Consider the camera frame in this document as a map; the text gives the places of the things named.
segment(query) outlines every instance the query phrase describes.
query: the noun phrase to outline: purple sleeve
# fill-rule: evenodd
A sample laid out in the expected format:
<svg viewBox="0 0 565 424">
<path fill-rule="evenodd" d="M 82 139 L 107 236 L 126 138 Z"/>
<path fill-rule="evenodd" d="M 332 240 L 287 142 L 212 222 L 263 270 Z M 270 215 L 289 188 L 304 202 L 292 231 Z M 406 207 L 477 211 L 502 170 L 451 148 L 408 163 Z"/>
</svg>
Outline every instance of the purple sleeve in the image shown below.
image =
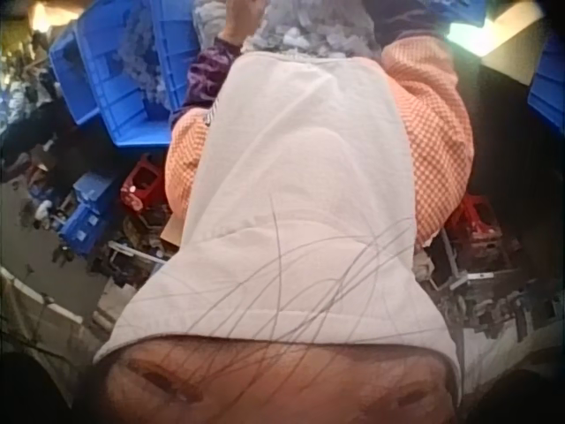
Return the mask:
<svg viewBox="0 0 565 424">
<path fill-rule="evenodd" d="M 202 50 L 188 70 L 188 90 L 181 110 L 171 119 L 175 126 L 191 108 L 210 108 L 220 93 L 231 65 L 241 54 L 241 49 L 216 38 L 214 46 Z"/>
<path fill-rule="evenodd" d="M 431 35 L 443 39 L 449 25 L 431 12 L 421 0 L 380 0 L 367 2 L 383 47 L 406 37 Z"/>
</svg>

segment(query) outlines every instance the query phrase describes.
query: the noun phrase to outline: blue bin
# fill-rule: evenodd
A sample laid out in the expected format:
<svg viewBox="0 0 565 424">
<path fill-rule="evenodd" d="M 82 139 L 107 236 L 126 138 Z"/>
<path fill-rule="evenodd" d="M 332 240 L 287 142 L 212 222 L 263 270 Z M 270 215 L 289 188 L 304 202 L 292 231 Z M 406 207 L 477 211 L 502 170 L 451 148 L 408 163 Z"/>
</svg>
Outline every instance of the blue bin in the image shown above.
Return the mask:
<svg viewBox="0 0 565 424">
<path fill-rule="evenodd" d="M 482 27 L 486 20 L 486 0 L 426 0 L 429 7 L 447 22 Z"/>
<path fill-rule="evenodd" d="M 97 115 L 98 105 L 77 44 L 76 22 L 70 23 L 51 45 L 49 61 L 74 122 L 81 125 Z"/>
<path fill-rule="evenodd" d="M 80 203 L 87 205 L 97 214 L 105 213 L 119 196 L 122 178 L 118 174 L 101 175 L 88 172 L 73 188 Z"/>
<path fill-rule="evenodd" d="M 59 230 L 59 237 L 77 255 L 92 252 L 108 226 L 104 216 L 96 214 L 88 205 L 80 203 Z"/>
<path fill-rule="evenodd" d="M 124 64 L 117 59 L 128 17 L 132 9 L 141 2 L 146 7 L 152 7 L 152 12 L 159 9 L 159 16 L 162 16 L 159 22 L 154 21 L 155 39 L 159 40 L 155 46 L 155 60 L 159 60 L 168 89 L 175 86 L 172 76 L 177 76 L 179 67 L 188 69 L 190 59 L 197 54 L 194 50 L 198 49 L 198 44 L 191 48 L 192 44 L 189 42 L 188 50 L 178 54 L 176 47 L 185 46 L 186 40 L 196 39 L 194 29 L 188 25 L 189 15 L 186 14 L 192 13 L 190 2 L 98 0 L 80 16 L 77 25 L 79 48 L 85 60 L 94 98 L 110 137 L 121 148 L 168 146 L 171 138 L 170 113 L 163 106 L 144 98 L 136 81 L 124 73 Z M 184 20 L 177 16 L 183 22 L 179 29 L 178 22 L 172 19 L 172 15 L 182 9 L 180 4 L 184 6 L 186 13 Z M 169 101 L 174 111 L 176 107 L 173 98 L 175 97 Z"/>
<path fill-rule="evenodd" d="M 151 0 L 155 44 L 170 106 L 175 112 L 185 100 L 188 68 L 200 53 L 192 7 L 193 0 Z"/>
<path fill-rule="evenodd" d="M 528 104 L 565 135 L 565 46 L 556 35 L 549 38 L 541 54 Z"/>
</svg>

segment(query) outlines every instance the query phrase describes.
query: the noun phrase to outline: orange checkered shirt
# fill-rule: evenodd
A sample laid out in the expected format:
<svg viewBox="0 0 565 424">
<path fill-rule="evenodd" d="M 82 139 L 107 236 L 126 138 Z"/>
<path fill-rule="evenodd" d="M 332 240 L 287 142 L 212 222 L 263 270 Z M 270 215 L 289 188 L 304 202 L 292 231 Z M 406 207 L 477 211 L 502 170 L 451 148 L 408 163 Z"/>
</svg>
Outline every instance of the orange checkered shirt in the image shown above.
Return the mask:
<svg viewBox="0 0 565 424">
<path fill-rule="evenodd" d="M 471 125 L 456 91 L 447 44 L 432 36 L 388 45 L 381 64 L 411 144 L 416 189 L 417 244 L 431 239 L 461 202 L 471 174 Z M 207 110 L 191 109 L 177 122 L 165 168 L 173 212 L 184 217 L 208 128 Z"/>
</svg>

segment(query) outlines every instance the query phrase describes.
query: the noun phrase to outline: concrete floor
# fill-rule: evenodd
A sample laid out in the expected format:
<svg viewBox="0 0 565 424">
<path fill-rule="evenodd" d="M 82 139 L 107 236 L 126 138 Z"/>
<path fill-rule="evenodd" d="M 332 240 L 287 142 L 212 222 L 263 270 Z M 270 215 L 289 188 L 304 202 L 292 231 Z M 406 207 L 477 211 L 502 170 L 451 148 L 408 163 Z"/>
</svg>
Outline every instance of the concrete floor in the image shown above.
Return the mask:
<svg viewBox="0 0 565 424">
<path fill-rule="evenodd" d="M 24 188 L 14 192 L 11 185 L 2 185 L 0 264 L 35 291 L 89 319 L 102 295 L 106 278 L 89 276 L 85 271 L 86 262 L 80 258 L 63 268 L 52 263 L 51 253 L 58 245 L 57 235 L 52 231 L 19 226 L 19 208 L 24 198 Z"/>
</svg>

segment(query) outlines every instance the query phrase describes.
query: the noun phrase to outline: hand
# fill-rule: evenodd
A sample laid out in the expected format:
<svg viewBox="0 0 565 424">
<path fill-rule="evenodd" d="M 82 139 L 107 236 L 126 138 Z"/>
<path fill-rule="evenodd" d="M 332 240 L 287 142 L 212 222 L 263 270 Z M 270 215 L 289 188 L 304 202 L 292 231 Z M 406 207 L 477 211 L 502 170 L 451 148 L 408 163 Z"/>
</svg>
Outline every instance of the hand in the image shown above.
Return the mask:
<svg viewBox="0 0 565 424">
<path fill-rule="evenodd" d="M 243 45 L 257 31 L 266 7 L 267 0 L 227 0 L 226 27 L 220 38 L 235 46 Z"/>
</svg>

